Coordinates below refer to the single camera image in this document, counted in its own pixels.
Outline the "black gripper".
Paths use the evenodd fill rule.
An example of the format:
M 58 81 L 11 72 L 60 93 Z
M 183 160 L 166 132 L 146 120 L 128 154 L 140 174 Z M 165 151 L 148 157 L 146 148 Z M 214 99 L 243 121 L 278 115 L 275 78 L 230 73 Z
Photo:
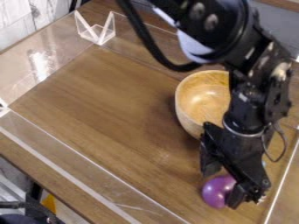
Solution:
M 207 178 L 225 168 L 237 180 L 227 197 L 227 206 L 233 209 L 237 209 L 243 202 L 258 203 L 271 187 L 262 163 L 263 154 L 262 143 L 255 137 L 237 136 L 211 122 L 203 124 L 202 176 Z

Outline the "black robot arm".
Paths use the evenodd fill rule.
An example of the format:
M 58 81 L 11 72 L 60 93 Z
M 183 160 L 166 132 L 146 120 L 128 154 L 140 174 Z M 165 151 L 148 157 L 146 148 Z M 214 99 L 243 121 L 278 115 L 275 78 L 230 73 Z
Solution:
M 271 187 L 262 159 L 278 122 L 293 103 L 291 59 L 263 29 L 249 0 L 150 0 L 155 13 L 178 29 L 182 50 L 197 66 L 229 69 L 230 103 L 222 126 L 203 124 L 201 171 L 226 168 L 237 180 L 226 203 L 259 202 Z

